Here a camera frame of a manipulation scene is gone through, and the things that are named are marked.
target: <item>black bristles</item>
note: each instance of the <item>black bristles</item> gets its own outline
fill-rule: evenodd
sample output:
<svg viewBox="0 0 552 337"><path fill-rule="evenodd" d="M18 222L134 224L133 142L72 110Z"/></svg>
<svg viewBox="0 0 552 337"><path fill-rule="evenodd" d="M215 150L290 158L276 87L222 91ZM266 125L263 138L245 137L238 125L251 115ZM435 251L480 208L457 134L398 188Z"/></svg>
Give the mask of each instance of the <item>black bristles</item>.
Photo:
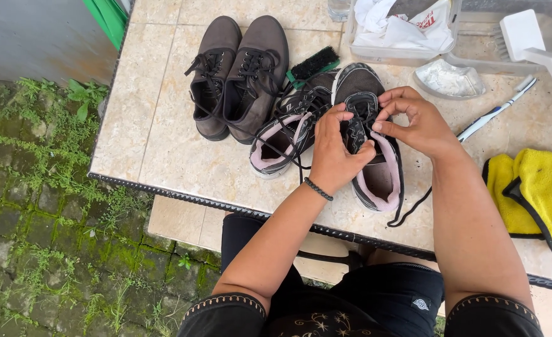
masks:
<svg viewBox="0 0 552 337"><path fill-rule="evenodd" d="M302 63L295 65L291 68L290 72L293 74L295 79L308 79L312 75L317 74L325 66L332 64L338 59L337 52L334 51L332 46L328 46L312 57L309 57Z"/></svg>

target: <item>brown shoe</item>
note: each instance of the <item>brown shoe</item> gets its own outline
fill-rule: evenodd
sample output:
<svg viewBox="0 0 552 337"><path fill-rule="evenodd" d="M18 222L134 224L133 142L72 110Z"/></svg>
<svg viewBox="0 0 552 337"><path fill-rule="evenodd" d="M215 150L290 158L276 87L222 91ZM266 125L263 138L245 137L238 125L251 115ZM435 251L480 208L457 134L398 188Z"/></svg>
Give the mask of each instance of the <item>brown shoe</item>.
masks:
<svg viewBox="0 0 552 337"><path fill-rule="evenodd" d="M234 64L241 39L241 28L235 20L227 16L216 18L205 31L199 54L184 73L189 75L195 71L190 90L195 103L193 119L197 131L212 141L228 137L228 126L218 118L222 118L224 82Z"/></svg>
<svg viewBox="0 0 552 337"><path fill-rule="evenodd" d="M288 43L284 29L265 15L251 22L224 85L224 119L242 144L269 119L288 70Z"/></svg>

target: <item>water bottle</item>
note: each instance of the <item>water bottle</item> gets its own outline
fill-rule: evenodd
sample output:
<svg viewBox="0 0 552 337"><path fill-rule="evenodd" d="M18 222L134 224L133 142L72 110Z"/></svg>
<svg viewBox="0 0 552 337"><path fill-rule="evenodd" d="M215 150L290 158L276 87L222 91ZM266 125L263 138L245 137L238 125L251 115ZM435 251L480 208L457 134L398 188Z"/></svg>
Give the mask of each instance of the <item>water bottle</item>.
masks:
<svg viewBox="0 0 552 337"><path fill-rule="evenodd" d="M345 22L351 10L351 0L328 0L328 15L334 22Z"/></svg>

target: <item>white toothbrush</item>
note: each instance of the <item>white toothbrush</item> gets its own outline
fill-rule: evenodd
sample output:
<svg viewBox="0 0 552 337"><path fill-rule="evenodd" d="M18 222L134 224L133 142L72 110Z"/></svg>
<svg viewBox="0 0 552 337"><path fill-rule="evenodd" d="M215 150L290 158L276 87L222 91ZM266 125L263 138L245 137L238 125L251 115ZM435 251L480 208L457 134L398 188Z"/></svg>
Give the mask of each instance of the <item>white toothbrush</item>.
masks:
<svg viewBox="0 0 552 337"><path fill-rule="evenodd" d="M494 109L487 112L486 114L478 117L478 119L474 120L468 127L463 129L463 131L461 131L457 135L457 139L459 139L460 143L462 143L469 136L471 136L476 131L478 131L482 126L488 123L489 120L493 119L495 116L501 113L501 111L510 107L513 104L513 102L517 101L518 98L524 95L524 92L528 91L529 88L532 88L532 86L535 85L535 83L536 83L536 79L532 75L528 75L525 80L523 80L518 86L515 87L515 90L518 93L515 94L515 96L513 96L511 100L505 102L505 104L501 105L500 107L495 107Z"/></svg>
<svg viewBox="0 0 552 337"><path fill-rule="evenodd" d="M545 50L535 11L508 15L500 24L511 61L544 65L552 77L552 53Z"/></svg>

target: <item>yellow towel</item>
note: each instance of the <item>yellow towel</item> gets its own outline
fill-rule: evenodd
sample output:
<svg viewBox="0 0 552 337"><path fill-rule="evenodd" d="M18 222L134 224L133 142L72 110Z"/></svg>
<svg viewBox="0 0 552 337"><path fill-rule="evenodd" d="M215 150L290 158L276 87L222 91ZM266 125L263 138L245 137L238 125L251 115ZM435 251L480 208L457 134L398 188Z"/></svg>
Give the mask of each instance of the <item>yellow towel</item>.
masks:
<svg viewBox="0 0 552 337"><path fill-rule="evenodd" d="M552 251L552 152L498 155L486 161L482 177L511 237L544 239Z"/></svg>

